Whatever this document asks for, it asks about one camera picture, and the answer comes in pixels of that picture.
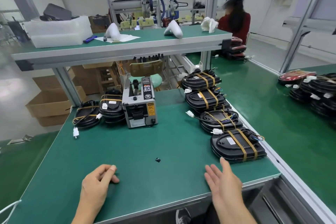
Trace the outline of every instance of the shoe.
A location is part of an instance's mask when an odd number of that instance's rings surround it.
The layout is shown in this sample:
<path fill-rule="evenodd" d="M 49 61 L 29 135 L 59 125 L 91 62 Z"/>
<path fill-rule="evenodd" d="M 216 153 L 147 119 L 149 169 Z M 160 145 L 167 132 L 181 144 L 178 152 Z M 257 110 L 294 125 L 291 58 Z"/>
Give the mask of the shoe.
<path fill-rule="evenodd" d="M 189 224 L 191 222 L 191 216 L 187 208 L 178 209 L 176 211 L 176 224 Z"/>

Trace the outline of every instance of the green stool seat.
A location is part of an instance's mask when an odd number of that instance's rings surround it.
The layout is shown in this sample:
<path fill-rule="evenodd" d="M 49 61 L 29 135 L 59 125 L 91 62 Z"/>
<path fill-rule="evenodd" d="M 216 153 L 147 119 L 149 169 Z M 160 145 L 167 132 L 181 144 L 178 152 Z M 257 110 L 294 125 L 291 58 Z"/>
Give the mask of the green stool seat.
<path fill-rule="evenodd" d="M 141 83 L 141 78 L 142 77 L 133 77 L 133 76 L 131 76 L 131 77 L 129 77 L 129 80 L 131 82 L 133 82 L 133 80 L 137 79 Z M 162 77 L 159 74 L 153 74 L 153 75 L 150 76 L 150 78 L 152 80 L 154 88 L 157 88 L 157 87 L 159 87 L 162 84 Z"/>

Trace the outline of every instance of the chair backrest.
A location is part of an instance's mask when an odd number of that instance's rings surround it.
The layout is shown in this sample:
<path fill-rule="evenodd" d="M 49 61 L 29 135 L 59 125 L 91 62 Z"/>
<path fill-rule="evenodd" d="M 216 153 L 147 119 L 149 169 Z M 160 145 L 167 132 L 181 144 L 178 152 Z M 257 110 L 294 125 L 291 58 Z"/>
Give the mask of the chair backrest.
<path fill-rule="evenodd" d="M 132 63 L 129 65 L 130 73 L 133 77 L 151 76 L 161 73 L 163 70 L 163 61 L 154 60 L 143 63 Z"/>

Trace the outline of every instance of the automatic tape dispenser machine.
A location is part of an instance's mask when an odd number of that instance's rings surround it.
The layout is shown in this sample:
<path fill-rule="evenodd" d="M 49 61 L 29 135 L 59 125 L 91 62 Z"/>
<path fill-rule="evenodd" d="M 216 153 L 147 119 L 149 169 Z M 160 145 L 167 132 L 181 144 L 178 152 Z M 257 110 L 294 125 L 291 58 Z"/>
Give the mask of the automatic tape dispenser machine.
<path fill-rule="evenodd" d="M 127 79 L 122 103 L 129 128 L 153 126 L 158 123 L 154 88 L 150 77 L 143 77 L 141 84 L 136 79 L 132 83 Z"/>

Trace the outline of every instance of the warning label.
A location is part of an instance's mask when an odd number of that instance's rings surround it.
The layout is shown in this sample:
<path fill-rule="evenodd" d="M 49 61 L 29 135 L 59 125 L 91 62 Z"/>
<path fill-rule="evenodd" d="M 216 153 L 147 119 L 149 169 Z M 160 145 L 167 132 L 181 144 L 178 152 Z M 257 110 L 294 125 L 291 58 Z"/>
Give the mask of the warning label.
<path fill-rule="evenodd" d="M 147 108 L 148 108 L 148 116 L 154 116 L 155 115 L 154 103 L 148 103 Z"/>

